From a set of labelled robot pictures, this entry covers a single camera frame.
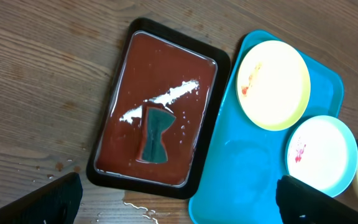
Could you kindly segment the green and orange sponge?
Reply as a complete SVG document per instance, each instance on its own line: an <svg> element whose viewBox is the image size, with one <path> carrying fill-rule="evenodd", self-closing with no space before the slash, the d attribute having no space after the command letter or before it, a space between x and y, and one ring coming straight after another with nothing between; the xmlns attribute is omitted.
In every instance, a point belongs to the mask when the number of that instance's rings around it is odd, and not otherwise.
<svg viewBox="0 0 358 224"><path fill-rule="evenodd" d="M162 135L175 120L175 115L169 111L153 106L146 107L136 161L147 164L163 164L168 161Z"/></svg>

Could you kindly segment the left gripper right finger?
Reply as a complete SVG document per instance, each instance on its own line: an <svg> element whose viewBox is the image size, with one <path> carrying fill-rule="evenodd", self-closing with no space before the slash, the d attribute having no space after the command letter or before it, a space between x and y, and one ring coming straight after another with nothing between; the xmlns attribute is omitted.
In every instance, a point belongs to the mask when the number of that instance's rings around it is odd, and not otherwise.
<svg viewBox="0 0 358 224"><path fill-rule="evenodd" d="M275 199L284 224L358 224L357 211L290 175L278 180Z"/></svg>

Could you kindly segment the light blue plate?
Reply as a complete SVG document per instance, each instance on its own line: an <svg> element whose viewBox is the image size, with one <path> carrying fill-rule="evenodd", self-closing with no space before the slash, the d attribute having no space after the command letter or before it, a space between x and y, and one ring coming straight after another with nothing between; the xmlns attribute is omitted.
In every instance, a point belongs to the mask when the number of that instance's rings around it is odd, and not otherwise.
<svg viewBox="0 0 358 224"><path fill-rule="evenodd" d="M314 116L301 123L291 135L285 164L290 176L336 197L355 177L358 166L356 139L340 119Z"/></svg>

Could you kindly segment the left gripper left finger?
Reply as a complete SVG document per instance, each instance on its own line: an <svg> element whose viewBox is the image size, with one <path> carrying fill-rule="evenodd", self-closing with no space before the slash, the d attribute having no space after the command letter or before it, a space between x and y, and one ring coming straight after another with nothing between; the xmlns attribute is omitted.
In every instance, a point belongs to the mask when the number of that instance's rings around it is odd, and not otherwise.
<svg viewBox="0 0 358 224"><path fill-rule="evenodd" d="M71 172L0 208L0 223L73 223L83 188Z"/></svg>

